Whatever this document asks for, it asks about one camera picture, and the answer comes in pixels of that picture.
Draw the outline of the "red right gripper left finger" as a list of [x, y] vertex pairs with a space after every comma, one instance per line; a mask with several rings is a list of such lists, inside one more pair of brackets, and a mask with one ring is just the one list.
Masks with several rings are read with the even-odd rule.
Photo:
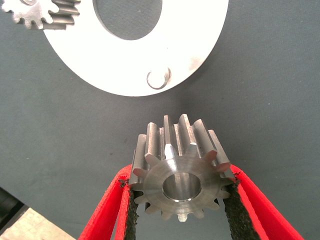
[[90, 220], [82, 231], [80, 240], [116, 240], [136, 238], [137, 204], [129, 187], [132, 166], [122, 168], [111, 181]]

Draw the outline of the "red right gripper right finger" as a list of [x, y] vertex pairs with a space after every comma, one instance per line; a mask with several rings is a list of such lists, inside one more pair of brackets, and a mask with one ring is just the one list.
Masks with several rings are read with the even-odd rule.
[[300, 233], [277, 210], [247, 174], [230, 166], [235, 182], [223, 200], [233, 240], [302, 240]]

